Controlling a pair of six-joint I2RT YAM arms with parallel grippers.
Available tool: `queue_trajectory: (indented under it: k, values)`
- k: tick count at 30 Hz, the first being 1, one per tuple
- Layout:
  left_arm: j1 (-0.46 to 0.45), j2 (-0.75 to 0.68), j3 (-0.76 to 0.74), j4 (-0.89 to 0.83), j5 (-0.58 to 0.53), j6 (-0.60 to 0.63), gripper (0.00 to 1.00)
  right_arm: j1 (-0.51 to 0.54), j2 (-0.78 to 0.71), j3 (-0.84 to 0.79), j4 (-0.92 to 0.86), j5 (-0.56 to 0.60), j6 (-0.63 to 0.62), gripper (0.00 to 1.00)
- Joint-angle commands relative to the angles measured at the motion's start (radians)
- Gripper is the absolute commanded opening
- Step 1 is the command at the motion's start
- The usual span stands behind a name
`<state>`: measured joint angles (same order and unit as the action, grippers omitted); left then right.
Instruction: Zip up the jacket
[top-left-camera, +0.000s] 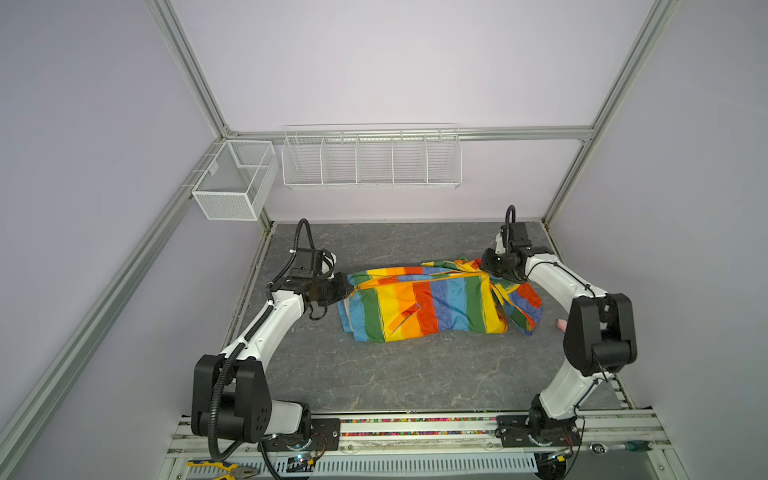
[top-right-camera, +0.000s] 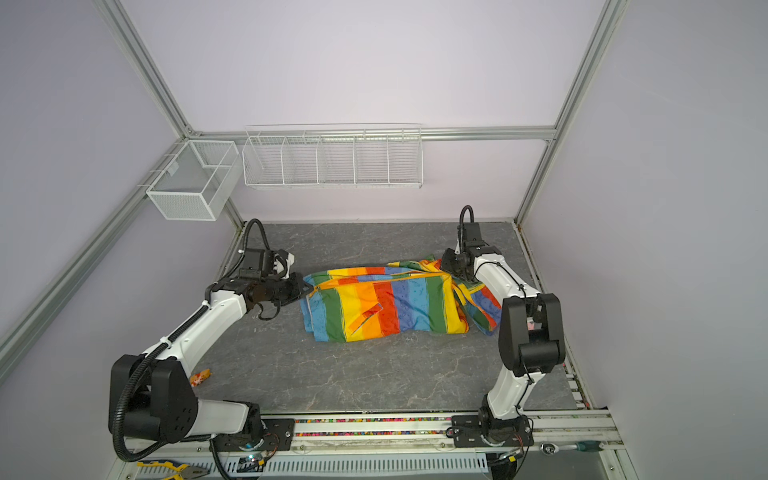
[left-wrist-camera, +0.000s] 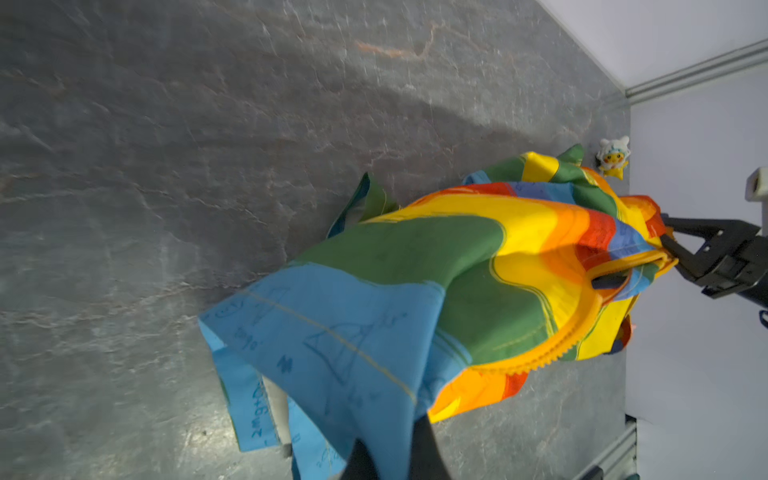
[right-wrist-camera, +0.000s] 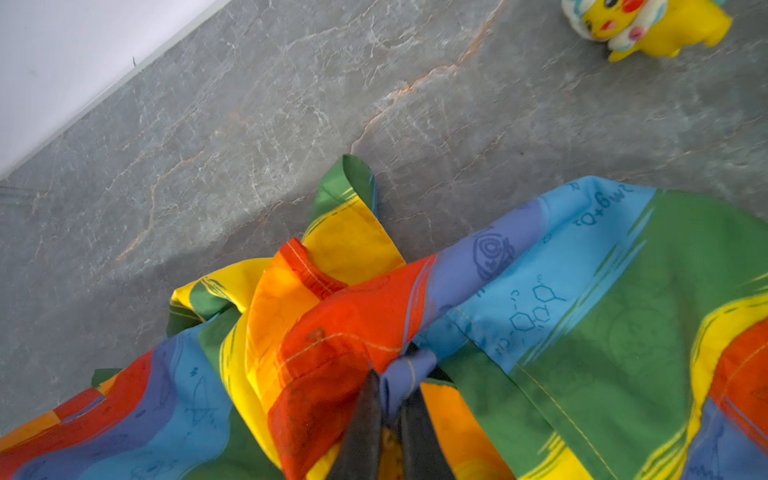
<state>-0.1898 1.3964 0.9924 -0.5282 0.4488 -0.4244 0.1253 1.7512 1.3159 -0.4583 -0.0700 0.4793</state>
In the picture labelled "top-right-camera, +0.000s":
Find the rainbow striped jacket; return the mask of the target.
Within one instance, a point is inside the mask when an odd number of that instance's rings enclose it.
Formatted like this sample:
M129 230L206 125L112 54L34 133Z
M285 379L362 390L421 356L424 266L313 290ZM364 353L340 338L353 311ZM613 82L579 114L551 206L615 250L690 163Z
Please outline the rainbow striped jacket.
M408 331L492 334L501 304L482 283L461 280L434 259L353 267L304 278L299 301L305 330L317 341L350 343Z

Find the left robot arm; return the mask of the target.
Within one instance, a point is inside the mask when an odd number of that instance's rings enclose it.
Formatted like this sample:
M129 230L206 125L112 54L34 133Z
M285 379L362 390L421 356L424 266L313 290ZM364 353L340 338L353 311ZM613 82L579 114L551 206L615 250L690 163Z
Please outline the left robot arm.
M216 341L252 310L264 320L265 305L281 310L309 293L293 263L288 251L271 248L260 220L249 220L234 264L206 287L200 306L143 353L113 364L108 430L120 460L138 462L189 438L235 436L252 446L263 441L257 404L201 399L190 378Z

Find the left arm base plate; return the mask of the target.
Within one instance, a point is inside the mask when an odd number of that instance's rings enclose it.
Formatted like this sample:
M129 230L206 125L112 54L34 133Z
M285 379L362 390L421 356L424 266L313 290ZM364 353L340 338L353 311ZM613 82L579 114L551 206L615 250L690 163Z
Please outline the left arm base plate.
M293 418L262 418L251 431L218 435L213 441L218 452L287 451L295 426Z

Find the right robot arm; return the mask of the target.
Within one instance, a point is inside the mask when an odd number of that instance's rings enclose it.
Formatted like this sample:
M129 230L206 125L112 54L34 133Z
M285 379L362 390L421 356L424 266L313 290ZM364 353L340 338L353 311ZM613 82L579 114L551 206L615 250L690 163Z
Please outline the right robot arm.
M501 251L482 238L470 205L462 208L456 247L447 249L442 269L462 286L487 289L485 303L498 304L495 331L502 367L478 412L480 428L529 427L524 405L536 384L566 356L561 302L526 283Z

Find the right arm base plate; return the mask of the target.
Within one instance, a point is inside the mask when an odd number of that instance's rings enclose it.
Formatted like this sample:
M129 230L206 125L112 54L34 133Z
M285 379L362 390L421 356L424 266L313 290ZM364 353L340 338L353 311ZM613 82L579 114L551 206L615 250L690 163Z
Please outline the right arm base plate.
M446 435L458 448L528 447L534 444L527 416L500 420L480 413L453 415Z

